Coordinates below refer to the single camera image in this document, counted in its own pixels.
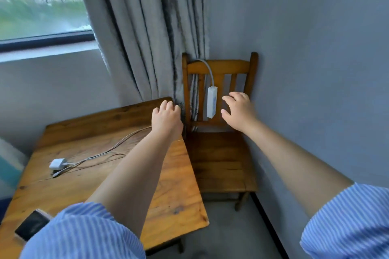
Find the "white power strip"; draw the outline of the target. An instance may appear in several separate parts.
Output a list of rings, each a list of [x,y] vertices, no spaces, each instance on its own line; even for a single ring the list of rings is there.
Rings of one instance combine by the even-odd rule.
[[[207,90],[207,118],[212,119],[216,114],[217,87],[210,86]]]

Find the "person's right hand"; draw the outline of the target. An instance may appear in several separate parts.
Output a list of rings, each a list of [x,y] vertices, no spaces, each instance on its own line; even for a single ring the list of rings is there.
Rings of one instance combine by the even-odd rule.
[[[231,123],[227,123],[231,128],[246,134],[250,134],[252,127],[255,127],[257,118],[255,110],[249,99],[249,96],[242,92],[230,92],[229,95],[222,97],[227,104],[232,115]]]

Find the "blue striped right shirt sleeve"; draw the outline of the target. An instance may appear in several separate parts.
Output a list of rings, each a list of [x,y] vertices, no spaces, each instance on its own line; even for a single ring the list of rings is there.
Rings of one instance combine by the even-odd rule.
[[[313,259],[389,259],[389,189],[343,190],[309,220],[300,246]]]

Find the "person's left forearm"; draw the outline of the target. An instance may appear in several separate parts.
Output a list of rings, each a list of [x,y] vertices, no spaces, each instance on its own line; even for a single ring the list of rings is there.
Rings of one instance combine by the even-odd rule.
[[[163,161],[180,132],[152,130],[110,172],[86,200],[102,204],[114,219],[138,238],[142,233]]]

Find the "wooden table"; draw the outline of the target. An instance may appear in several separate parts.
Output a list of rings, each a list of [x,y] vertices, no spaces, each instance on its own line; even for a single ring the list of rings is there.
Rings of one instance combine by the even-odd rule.
[[[84,202],[119,164],[119,156],[102,156],[51,178],[55,158],[71,162],[100,154],[134,131],[116,152],[128,153],[150,131],[154,108],[170,97],[107,110],[46,126],[22,174],[0,225],[0,259],[18,259],[22,242],[15,229],[35,209],[55,216]],[[140,240],[145,250],[207,227],[208,216],[182,138],[173,142],[163,162],[158,186]]]

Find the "person's right forearm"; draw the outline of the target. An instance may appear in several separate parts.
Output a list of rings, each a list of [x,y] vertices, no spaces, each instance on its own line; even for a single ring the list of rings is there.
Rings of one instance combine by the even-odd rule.
[[[244,133],[266,156],[309,217],[354,185],[350,178],[255,118],[246,124]]]

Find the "white charger adapter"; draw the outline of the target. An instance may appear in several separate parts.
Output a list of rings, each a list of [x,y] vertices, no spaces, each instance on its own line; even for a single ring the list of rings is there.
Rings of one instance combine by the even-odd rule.
[[[71,165],[71,164],[67,161],[67,159],[56,158],[56,159],[53,159],[51,161],[51,163],[49,164],[49,169],[52,171],[59,171],[59,170],[66,168],[69,165]]]

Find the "light blue bedding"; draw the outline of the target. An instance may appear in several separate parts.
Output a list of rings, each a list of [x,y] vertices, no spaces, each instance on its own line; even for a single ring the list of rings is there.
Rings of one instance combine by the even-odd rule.
[[[28,161],[26,154],[0,138],[0,224]]]

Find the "grey curtain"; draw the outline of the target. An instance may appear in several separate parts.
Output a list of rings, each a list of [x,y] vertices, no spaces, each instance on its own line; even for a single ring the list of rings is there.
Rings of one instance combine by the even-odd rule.
[[[182,54],[207,59],[209,0],[83,0],[122,106],[184,105]]]

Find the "black baseboard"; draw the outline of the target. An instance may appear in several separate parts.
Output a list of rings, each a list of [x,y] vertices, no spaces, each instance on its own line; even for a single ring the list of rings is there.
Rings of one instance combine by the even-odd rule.
[[[257,208],[261,218],[263,219],[265,226],[270,234],[270,237],[272,238],[274,245],[276,249],[278,250],[280,256],[282,259],[290,259],[282,242],[279,239],[279,236],[277,235],[277,232],[275,231],[272,223],[270,222],[269,217],[267,216],[264,208],[262,207],[262,204],[260,203],[256,193],[250,193],[250,197],[253,200],[255,207]]]

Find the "person's left hand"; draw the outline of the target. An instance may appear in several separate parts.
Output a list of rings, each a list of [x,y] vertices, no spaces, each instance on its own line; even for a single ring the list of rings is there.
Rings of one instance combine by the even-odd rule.
[[[158,117],[152,117],[151,127],[155,135],[163,138],[166,142],[172,143],[181,137],[183,123],[181,121],[181,109],[178,105],[175,105],[173,114],[167,113],[168,102],[172,101],[163,100],[160,107],[158,107],[159,115]]]

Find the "black phone in white case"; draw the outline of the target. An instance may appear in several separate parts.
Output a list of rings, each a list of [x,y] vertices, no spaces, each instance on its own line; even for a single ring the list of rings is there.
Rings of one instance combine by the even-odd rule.
[[[22,243],[28,242],[37,232],[45,227],[53,216],[44,212],[41,209],[35,209],[30,215],[25,218],[22,223],[16,228],[14,237]]]

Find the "blue striped left shirt sleeve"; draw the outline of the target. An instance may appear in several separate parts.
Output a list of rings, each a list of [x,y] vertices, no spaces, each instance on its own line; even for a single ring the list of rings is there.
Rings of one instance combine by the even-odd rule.
[[[29,239],[19,259],[147,259],[143,244],[101,203],[76,203]]]

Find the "wooden chair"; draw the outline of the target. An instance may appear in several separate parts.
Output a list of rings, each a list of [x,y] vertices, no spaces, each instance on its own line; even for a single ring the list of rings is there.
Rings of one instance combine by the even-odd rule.
[[[250,149],[242,133],[228,129],[220,110],[227,105],[222,96],[232,91],[251,94],[259,55],[250,60],[194,60],[182,54],[185,145],[202,194],[237,194],[239,211],[250,193],[258,190]],[[207,118],[207,90],[217,87],[216,114]]]

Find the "blue striped shirt sleeve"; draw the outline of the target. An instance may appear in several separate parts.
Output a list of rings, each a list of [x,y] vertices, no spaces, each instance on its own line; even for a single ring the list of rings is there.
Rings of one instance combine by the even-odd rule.
[[[147,259],[143,244],[101,203],[76,203],[29,239],[19,259]]]
[[[389,259],[389,189],[343,190],[309,220],[300,246],[313,259]]]

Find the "window with dark frame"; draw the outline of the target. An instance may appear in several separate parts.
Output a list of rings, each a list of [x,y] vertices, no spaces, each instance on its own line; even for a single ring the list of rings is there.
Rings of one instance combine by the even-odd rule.
[[[0,53],[93,40],[83,0],[0,0]]]

